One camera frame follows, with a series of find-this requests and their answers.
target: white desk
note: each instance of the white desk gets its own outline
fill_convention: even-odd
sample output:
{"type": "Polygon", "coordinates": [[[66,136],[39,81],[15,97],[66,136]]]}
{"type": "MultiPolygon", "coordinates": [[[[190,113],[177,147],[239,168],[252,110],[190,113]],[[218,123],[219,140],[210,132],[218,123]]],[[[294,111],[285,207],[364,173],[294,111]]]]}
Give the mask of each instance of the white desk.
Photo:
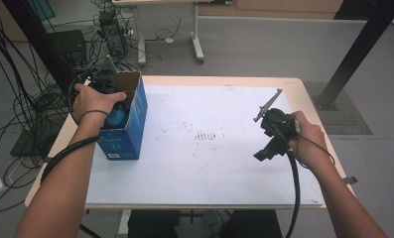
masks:
{"type": "MultiPolygon", "coordinates": [[[[86,208],[291,208],[293,206],[293,181],[291,174],[289,174],[291,168],[287,159],[283,160],[283,158],[277,157],[272,161],[266,160],[260,163],[252,157],[269,140],[267,136],[263,135],[262,129],[259,128],[259,122],[258,124],[253,123],[255,128],[253,133],[244,135],[244,140],[240,142],[234,141],[235,137],[230,134],[222,138],[222,134],[226,133],[226,130],[221,131],[220,128],[216,128],[214,132],[214,127],[218,126],[219,123],[211,123],[211,126],[213,126],[210,130],[205,130],[198,128],[197,125],[194,128],[192,125],[186,125],[186,121],[175,121],[175,118],[169,118],[169,113],[174,113],[174,111],[164,111],[164,117],[167,117],[167,121],[158,124],[157,120],[160,117],[158,117],[157,112],[159,109],[164,109],[155,107],[155,103],[157,103],[157,100],[160,102],[160,100],[165,99],[163,97],[164,93],[158,92],[157,87],[155,88],[153,85],[217,86],[222,88],[224,92],[228,91],[229,96],[234,96],[233,90],[237,92],[237,86],[259,87],[255,89],[261,89],[262,91],[265,89],[265,92],[269,91],[270,93],[275,90],[274,88],[280,87],[285,92],[281,97],[286,95],[290,104],[290,107],[281,109],[286,112],[303,110],[310,121],[322,126],[309,95],[300,80],[265,77],[147,75],[143,76],[143,80],[144,85],[149,88],[147,92],[149,112],[141,158],[138,161],[109,162],[105,160],[103,154],[97,148],[86,208]],[[167,122],[171,122],[172,125],[179,124],[176,127],[178,130],[187,127],[186,130],[181,129],[182,133],[186,134],[187,131],[190,131],[194,141],[200,144],[196,145],[195,150],[184,151],[173,147],[160,152],[169,152],[167,156],[157,154],[154,148],[158,147],[154,146],[155,144],[152,145],[152,143],[157,140],[163,143],[163,136],[166,136],[163,134],[178,133],[174,131],[175,127],[167,124],[167,122]],[[159,127],[157,130],[148,130],[157,127],[159,127]],[[212,139],[214,135],[218,139],[215,142],[209,139],[212,139]],[[227,149],[224,151],[231,150],[230,153],[235,156],[225,158],[224,155],[228,154],[221,152],[220,147],[227,149]],[[204,160],[204,162],[199,164],[197,159],[204,160]]],[[[236,93],[236,98],[238,98],[238,94],[243,95],[241,92],[236,93]]],[[[245,105],[246,108],[242,108],[243,114],[230,118],[232,120],[252,120],[258,112],[258,106],[263,105],[270,96],[266,93],[265,97],[258,98],[259,102],[253,105],[245,105]]],[[[196,103],[196,101],[190,101],[187,113],[193,112],[196,103]]],[[[213,105],[213,109],[217,111],[216,113],[221,111],[220,108],[215,108],[217,106],[215,102],[204,102],[204,104],[207,107],[213,105]]],[[[186,112],[184,111],[186,109],[187,107],[178,108],[179,112],[186,112]]],[[[75,124],[68,118],[50,152],[50,157],[66,146],[74,130],[75,124]]],[[[239,133],[239,128],[236,128],[235,133],[239,133]]],[[[336,159],[336,167],[341,177],[344,178],[343,169],[327,136],[326,141],[329,152],[336,159]]],[[[315,195],[315,192],[319,191],[315,179],[309,178],[311,173],[305,169],[300,169],[300,173],[302,207],[323,207],[321,199],[310,200],[311,195],[315,195]]],[[[41,175],[38,176],[26,198],[27,205],[39,187],[40,177],[41,175]]]]}
{"type": "Polygon", "coordinates": [[[200,46],[199,38],[197,36],[197,15],[198,15],[198,1],[201,0],[112,0],[113,5],[116,6],[127,6],[133,10],[134,21],[136,32],[138,36],[138,63],[144,66],[146,63],[145,56],[145,39],[142,34],[141,26],[141,15],[140,6],[146,6],[149,4],[176,4],[176,3],[190,3],[193,4],[194,11],[192,13],[194,17],[194,31],[191,32],[191,39],[193,40],[194,49],[196,51],[197,59],[203,62],[203,52],[200,46]]]}

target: hand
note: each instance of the hand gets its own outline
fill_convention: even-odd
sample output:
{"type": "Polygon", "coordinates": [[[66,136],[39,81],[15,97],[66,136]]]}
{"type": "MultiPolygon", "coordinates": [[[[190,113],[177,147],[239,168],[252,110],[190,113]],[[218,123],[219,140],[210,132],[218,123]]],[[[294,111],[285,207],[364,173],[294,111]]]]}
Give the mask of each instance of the hand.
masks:
{"type": "Polygon", "coordinates": [[[112,110],[113,105],[126,98],[126,94],[124,92],[102,94],[89,86],[79,83],[77,83],[74,88],[78,91],[78,96],[75,98],[72,106],[72,115],[77,123],[81,123],[86,120],[93,120],[94,123],[97,123],[97,125],[101,127],[107,115],[112,110]]]}
{"type": "Polygon", "coordinates": [[[314,143],[304,139],[298,135],[289,141],[289,146],[293,149],[296,159],[307,166],[310,170],[315,170],[321,165],[332,165],[327,152],[325,134],[319,125],[314,125],[308,121],[305,114],[301,111],[292,114],[299,123],[300,135],[315,142],[314,143]]]}

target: gray floor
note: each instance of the gray floor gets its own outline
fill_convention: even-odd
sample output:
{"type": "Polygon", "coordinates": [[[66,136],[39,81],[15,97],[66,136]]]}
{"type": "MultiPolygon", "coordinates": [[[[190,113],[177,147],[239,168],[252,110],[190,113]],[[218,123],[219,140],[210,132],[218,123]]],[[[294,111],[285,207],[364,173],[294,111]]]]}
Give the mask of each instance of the gray floor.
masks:
{"type": "MultiPolygon", "coordinates": [[[[297,77],[329,81],[363,22],[279,21],[268,19],[200,18],[199,38],[204,64],[195,60],[189,40],[191,22],[184,21],[172,44],[147,44],[145,74],[297,77]]],[[[25,44],[18,45],[27,50],[25,44]]],[[[0,69],[0,125],[13,117],[13,93],[0,69]]],[[[390,26],[345,87],[373,135],[330,136],[353,189],[388,236],[394,237],[394,27],[390,26]]],[[[0,144],[0,177],[14,161],[9,155],[21,128],[11,127],[0,144]]],[[[13,174],[15,178],[21,172],[13,174]]],[[[24,199],[28,187],[10,191],[0,208],[24,199]]],[[[25,210],[19,205],[0,212],[0,237],[13,236],[25,210]]],[[[283,234],[291,210],[278,211],[283,234]]],[[[84,223],[103,237],[114,237],[119,211],[92,210],[84,223]]],[[[181,237],[208,237],[209,229],[183,219],[181,237]]],[[[326,210],[301,210],[294,237],[332,237],[326,210]]]]}

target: cardboard box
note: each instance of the cardboard box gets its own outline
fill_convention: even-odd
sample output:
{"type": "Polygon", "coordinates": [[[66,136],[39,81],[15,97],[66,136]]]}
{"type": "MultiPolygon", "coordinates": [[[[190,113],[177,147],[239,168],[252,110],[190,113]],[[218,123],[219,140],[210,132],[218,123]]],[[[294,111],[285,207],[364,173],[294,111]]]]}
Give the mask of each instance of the cardboard box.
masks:
{"type": "Polygon", "coordinates": [[[119,72],[115,82],[128,94],[128,120],[118,129],[104,125],[99,134],[104,140],[98,145],[108,160],[138,160],[148,106],[141,72],[119,72]]]}

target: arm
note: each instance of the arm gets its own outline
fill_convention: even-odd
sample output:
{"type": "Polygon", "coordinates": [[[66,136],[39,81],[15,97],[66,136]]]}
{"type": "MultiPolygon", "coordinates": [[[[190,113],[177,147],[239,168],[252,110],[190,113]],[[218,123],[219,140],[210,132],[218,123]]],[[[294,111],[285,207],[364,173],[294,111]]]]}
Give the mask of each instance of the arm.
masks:
{"type": "MultiPolygon", "coordinates": [[[[301,135],[327,148],[320,126],[311,124],[302,112],[295,112],[301,135]]],[[[300,136],[289,142],[296,158],[317,178],[337,237],[386,237],[342,181],[327,153],[300,136]]]]}
{"type": "MultiPolygon", "coordinates": [[[[97,136],[107,113],[125,93],[103,95],[88,86],[76,84],[79,91],[73,106],[73,117],[78,119],[69,144],[97,136]]],[[[95,143],[67,155],[44,180],[24,214],[16,237],[76,237],[84,210],[95,143]]]]}

